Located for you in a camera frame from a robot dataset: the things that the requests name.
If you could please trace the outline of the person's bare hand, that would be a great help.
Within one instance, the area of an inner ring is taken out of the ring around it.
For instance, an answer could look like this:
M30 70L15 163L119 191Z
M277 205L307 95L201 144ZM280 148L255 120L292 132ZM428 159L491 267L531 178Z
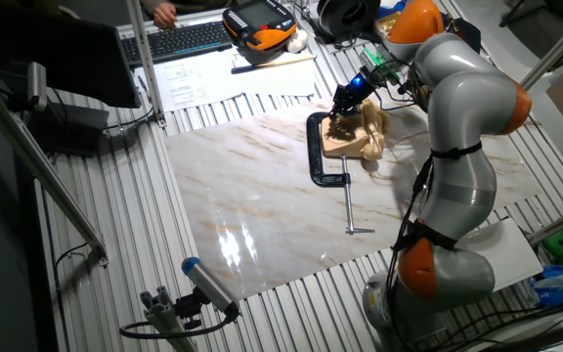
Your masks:
M161 3L153 12L154 24L160 29L173 28L177 21L176 13L176 8L172 3Z

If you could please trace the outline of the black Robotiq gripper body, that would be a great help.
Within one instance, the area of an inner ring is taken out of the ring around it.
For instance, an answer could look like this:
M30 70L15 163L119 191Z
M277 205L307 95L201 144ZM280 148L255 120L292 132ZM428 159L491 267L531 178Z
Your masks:
M344 106L358 105L374 91L375 87L362 73L358 73L343 87L342 104Z

